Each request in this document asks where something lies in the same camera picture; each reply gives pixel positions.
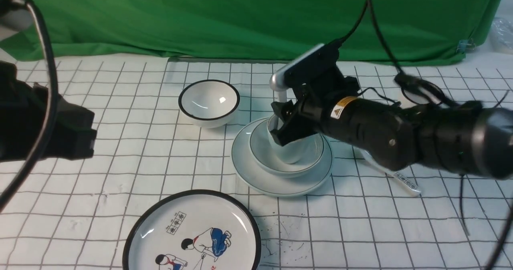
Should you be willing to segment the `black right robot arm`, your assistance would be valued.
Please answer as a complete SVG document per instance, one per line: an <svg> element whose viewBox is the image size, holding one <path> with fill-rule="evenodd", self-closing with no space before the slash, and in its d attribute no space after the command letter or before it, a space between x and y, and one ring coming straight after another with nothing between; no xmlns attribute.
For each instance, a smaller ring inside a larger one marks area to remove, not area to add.
<svg viewBox="0 0 513 270"><path fill-rule="evenodd" d="M360 98L358 79L337 68L294 88L296 102L273 102L283 122L271 131L280 146L316 133L368 151L377 164L412 164L495 180L512 177L512 111L480 101L443 108L401 108Z"/></svg>

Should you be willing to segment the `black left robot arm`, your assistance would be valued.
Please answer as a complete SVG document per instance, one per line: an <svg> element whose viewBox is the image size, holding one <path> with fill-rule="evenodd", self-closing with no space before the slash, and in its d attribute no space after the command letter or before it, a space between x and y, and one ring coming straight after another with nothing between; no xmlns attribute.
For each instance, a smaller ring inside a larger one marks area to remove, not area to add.
<svg viewBox="0 0 513 270"><path fill-rule="evenodd" d="M38 137L46 112L48 89L17 79L17 68L10 62L0 64L0 159L25 160ZM42 159L88 159L94 155L97 131L92 128L95 113L67 102L59 95L57 120Z"/></svg>

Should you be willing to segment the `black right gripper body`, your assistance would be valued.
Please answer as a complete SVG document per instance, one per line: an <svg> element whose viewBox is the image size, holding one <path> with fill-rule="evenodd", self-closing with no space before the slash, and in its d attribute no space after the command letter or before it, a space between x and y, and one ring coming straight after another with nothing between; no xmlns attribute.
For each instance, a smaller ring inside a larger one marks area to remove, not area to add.
<svg viewBox="0 0 513 270"><path fill-rule="evenodd" d="M344 76L338 68L314 74L293 71L288 76L294 93L299 94L289 123L290 138L305 138L317 133L335 103L346 96L356 96L360 90L357 78Z"/></svg>

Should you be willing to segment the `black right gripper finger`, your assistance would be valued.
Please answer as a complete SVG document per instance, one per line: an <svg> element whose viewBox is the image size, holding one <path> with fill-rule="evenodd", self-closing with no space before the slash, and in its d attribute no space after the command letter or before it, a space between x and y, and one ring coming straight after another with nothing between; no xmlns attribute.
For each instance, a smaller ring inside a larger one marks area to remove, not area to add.
<svg viewBox="0 0 513 270"><path fill-rule="evenodd" d="M271 103L274 115L282 122L282 126L271 130L271 137L279 146L309 137L309 122L300 114L301 106L292 100Z"/></svg>

